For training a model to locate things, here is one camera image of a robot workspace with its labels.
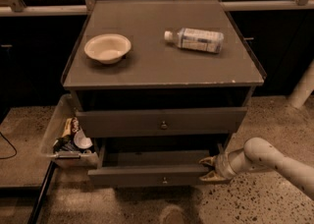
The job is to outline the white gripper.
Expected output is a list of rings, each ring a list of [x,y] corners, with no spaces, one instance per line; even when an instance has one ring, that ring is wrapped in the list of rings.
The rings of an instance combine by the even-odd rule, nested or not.
[[[229,155],[227,153],[220,153],[217,156],[202,158],[199,163],[204,166],[215,167],[215,171],[212,170],[199,177],[199,180],[202,182],[223,182],[225,180],[231,180],[236,176],[236,172],[230,164]]]

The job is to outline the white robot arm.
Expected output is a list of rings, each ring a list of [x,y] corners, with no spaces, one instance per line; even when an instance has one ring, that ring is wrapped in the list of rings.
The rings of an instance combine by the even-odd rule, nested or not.
[[[199,163],[211,168],[207,174],[199,177],[202,182],[222,182],[231,180],[240,173],[271,169],[314,199],[314,168],[285,156],[261,138],[249,139],[241,149],[208,156]]]

